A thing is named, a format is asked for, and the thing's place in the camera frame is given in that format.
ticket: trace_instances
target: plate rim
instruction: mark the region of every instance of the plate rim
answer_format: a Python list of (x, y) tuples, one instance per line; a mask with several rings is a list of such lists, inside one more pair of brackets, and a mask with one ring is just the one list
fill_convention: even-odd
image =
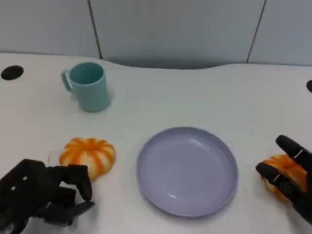
[[(218, 206), (216, 206), (214, 209), (210, 210), (209, 212), (198, 212), (197, 214), (193, 213), (193, 214), (177, 214), (173, 211), (168, 211), (160, 206), (157, 205), (156, 202), (152, 201), (149, 196), (147, 195), (145, 189), (143, 188), (142, 186), (142, 183), (141, 183), (141, 179), (138, 175), (138, 171), (139, 171), (139, 161), (140, 161), (140, 158), (142, 158), (143, 156), (143, 152), (144, 150), (146, 150), (146, 148), (148, 147), (148, 145), (155, 140), (155, 138), (159, 137), (159, 135), (161, 134), (164, 134), (168, 131), (172, 131), (172, 130), (195, 130), (195, 131), (200, 131), (200, 132), (203, 132), (204, 134), (208, 134), (208, 135), (211, 135), (213, 137), (215, 137), (218, 141), (221, 142), (221, 144), (224, 145), (224, 147), (229, 151), (229, 157), (233, 160), (233, 163), (231, 163), (233, 165), (233, 167), (235, 168), (234, 170), (234, 173), (235, 173), (235, 181), (234, 181), (234, 185), (233, 185), (233, 189), (232, 191), (229, 193), (229, 196), (224, 199), (224, 201), (222, 203), (220, 203)], [(218, 212), (219, 210), (221, 210), (223, 207), (225, 207), (231, 200), (232, 198), (234, 197), (234, 195), (236, 194), (237, 192), (237, 188), (238, 188), (238, 181), (239, 181), (239, 169), (238, 169), (238, 165), (237, 165), (237, 161), (234, 157), (234, 154), (232, 153), (232, 151), (230, 150), (230, 148), (227, 146), (227, 144), (225, 142), (223, 142), (219, 137), (217, 137), (215, 134), (212, 134), (204, 129), (200, 129), (200, 128), (197, 128), (197, 127), (189, 127), (189, 126), (181, 126), (181, 127), (173, 127), (173, 128), (167, 128), (163, 131), (160, 131), (156, 134), (154, 134), (153, 136), (151, 136), (145, 143), (144, 145), (141, 147), (141, 150), (139, 151), (139, 154), (138, 154), (138, 157), (136, 159), (136, 178), (137, 178), (137, 183), (138, 183), (138, 186), (139, 186), (139, 189), (141, 191), (141, 193), (144, 195), (145, 198), (148, 199), (149, 202), (151, 202), (154, 206), (156, 206), (158, 209), (164, 211), (164, 212), (167, 212), (169, 214), (172, 214), (172, 215), (176, 215), (176, 216), (180, 216), (180, 217), (202, 217), (202, 216), (207, 216), (207, 215), (212, 215), (216, 212)]]

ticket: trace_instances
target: white table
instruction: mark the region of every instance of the white table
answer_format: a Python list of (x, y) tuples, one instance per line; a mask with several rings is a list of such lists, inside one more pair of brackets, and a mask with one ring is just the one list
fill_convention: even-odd
[[(82, 61), (103, 64), (111, 106), (86, 113), (65, 90), (60, 73)], [(23, 158), (47, 161), (73, 137), (100, 137), (115, 145), (117, 162), (94, 184), (96, 207), (79, 219), (77, 234), (290, 234), (300, 218), (265, 190), (255, 165), (282, 151), (280, 134), (312, 149), (312, 68), (233, 64), (204, 70), (131, 68), (93, 58), (0, 54), (0, 71), (24, 67), (22, 77), (0, 79), (0, 176)], [(239, 167), (232, 203), (200, 219), (167, 215), (138, 190), (135, 164), (144, 142), (166, 128), (194, 126), (220, 137)], [(24, 233), (45, 225), (30, 221)]]

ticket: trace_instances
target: orange and white striped pumpkin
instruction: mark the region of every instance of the orange and white striped pumpkin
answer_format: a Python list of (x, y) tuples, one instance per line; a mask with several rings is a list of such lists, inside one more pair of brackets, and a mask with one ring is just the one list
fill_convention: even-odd
[(79, 164), (88, 166), (90, 179), (111, 170), (115, 162), (116, 152), (110, 143), (96, 138), (73, 138), (65, 146), (59, 157), (61, 166)]
[[(263, 161), (277, 168), (280, 172), (287, 174), (293, 181), (295, 181), (302, 191), (307, 190), (306, 174), (301, 166), (291, 160), (288, 155), (274, 155)], [(273, 192), (278, 198), (289, 201), (274, 185), (270, 184), (267, 179), (262, 178), (266, 187)]]

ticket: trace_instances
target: light blue mug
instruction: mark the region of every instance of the light blue mug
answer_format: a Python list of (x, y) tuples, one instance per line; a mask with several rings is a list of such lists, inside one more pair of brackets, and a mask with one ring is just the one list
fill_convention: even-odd
[(65, 88), (75, 95), (83, 110), (97, 112), (108, 106), (110, 100), (106, 76), (101, 65), (94, 62), (79, 63), (70, 71), (62, 71), (61, 77)]

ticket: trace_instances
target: plate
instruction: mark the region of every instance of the plate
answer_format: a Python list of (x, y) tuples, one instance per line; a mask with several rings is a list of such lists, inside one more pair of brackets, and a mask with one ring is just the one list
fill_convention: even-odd
[(238, 183), (236, 160), (227, 145), (191, 127), (167, 129), (152, 137), (139, 154), (136, 175), (153, 204), (184, 217), (220, 210)]

